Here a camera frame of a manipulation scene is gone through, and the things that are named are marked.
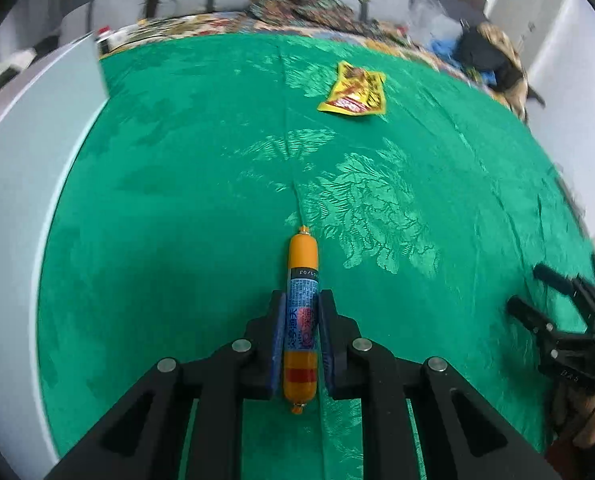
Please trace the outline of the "person right hand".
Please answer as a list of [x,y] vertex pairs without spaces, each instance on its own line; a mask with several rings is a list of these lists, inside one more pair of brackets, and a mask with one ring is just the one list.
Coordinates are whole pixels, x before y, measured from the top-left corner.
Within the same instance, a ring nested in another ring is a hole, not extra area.
[[570,388],[563,390],[563,421],[560,437],[578,448],[595,446],[595,394]]

